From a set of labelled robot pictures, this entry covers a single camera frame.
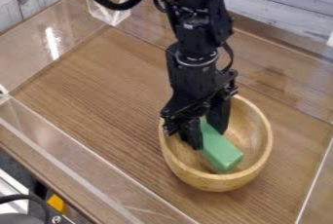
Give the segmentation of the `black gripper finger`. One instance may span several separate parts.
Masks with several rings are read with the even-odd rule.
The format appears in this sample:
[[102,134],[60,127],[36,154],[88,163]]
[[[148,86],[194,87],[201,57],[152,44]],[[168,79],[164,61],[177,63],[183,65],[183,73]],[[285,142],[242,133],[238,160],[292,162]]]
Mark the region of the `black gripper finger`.
[[203,148],[203,135],[201,131],[201,119],[195,118],[181,125],[181,139],[191,146],[194,150]]
[[211,101],[207,122],[219,134],[223,134],[227,130],[230,108],[230,99],[225,98],[222,93],[218,93]]

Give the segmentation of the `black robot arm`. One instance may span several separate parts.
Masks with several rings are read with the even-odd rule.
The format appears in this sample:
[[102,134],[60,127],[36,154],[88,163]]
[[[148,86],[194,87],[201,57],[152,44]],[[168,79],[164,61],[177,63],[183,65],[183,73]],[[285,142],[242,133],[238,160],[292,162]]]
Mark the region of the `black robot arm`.
[[[143,0],[94,0],[106,8],[126,11]],[[166,49],[166,68],[173,89],[162,110],[164,133],[178,134],[195,150],[203,148],[201,119],[214,129],[227,129],[231,97],[238,93],[237,70],[217,66],[218,51],[233,52],[227,38],[233,34],[233,18],[223,0],[152,0],[167,15],[175,42]]]

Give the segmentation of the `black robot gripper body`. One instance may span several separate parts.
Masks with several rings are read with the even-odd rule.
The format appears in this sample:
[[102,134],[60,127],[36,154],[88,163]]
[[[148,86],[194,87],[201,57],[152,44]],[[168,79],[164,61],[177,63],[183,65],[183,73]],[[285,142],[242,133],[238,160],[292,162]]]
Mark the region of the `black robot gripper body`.
[[166,135],[179,132],[182,124],[201,117],[207,118],[211,101],[218,93],[231,100],[237,94],[233,62],[219,69],[217,67],[218,50],[187,56],[173,44],[166,49],[166,69],[173,89],[160,116]]

